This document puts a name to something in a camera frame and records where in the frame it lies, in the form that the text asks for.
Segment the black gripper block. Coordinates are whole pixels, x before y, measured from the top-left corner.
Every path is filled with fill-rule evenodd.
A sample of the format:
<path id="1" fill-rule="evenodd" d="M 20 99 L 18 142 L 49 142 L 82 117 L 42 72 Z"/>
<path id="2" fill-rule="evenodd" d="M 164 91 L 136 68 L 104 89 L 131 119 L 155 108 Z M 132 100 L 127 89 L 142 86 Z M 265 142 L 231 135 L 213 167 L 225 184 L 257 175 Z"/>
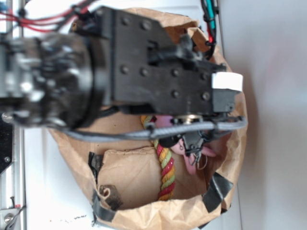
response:
<path id="1" fill-rule="evenodd" d="M 220 115 L 235 109 L 243 76 L 208 61 L 206 37 L 183 15 L 145 8 L 96 11 L 108 80 L 104 104 L 127 114 Z"/>

